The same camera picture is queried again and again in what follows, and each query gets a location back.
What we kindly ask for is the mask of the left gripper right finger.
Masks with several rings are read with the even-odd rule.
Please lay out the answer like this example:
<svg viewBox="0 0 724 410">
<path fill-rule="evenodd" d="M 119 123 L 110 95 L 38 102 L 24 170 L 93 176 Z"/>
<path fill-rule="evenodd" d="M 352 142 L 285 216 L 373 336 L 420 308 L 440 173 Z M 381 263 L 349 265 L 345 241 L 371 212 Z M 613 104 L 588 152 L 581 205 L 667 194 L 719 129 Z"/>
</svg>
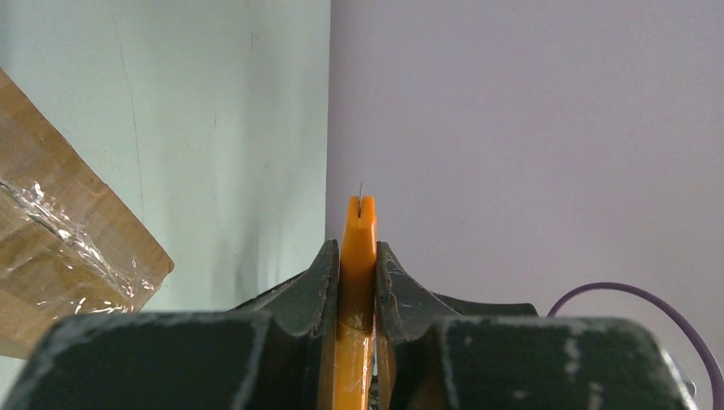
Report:
<svg viewBox="0 0 724 410">
<path fill-rule="evenodd" d="M 377 245 L 382 409 L 693 409 L 669 354 L 618 318 L 441 298 Z"/>
</svg>

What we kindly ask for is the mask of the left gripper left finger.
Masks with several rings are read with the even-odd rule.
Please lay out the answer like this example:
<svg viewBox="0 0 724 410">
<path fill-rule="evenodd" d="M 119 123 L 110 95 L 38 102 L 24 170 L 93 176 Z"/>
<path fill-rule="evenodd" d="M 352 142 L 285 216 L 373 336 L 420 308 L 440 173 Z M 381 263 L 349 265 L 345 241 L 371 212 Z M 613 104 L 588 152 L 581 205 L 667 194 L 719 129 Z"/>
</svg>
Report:
<svg viewBox="0 0 724 410">
<path fill-rule="evenodd" d="M 329 409 L 339 247 L 230 310 L 88 313 L 41 339 L 6 409 Z"/>
</svg>

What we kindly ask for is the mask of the brown cardboard express box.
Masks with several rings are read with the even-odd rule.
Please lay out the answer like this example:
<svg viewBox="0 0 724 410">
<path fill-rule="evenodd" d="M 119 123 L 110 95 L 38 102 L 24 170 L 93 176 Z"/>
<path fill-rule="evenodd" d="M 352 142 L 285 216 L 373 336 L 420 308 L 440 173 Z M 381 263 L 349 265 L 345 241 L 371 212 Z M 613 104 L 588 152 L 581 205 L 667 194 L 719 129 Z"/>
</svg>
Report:
<svg viewBox="0 0 724 410">
<path fill-rule="evenodd" d="M 7 75 L 1 77 L 1 353 L 59 319 L 138 311 L 168 253 Z"/>
</svg>

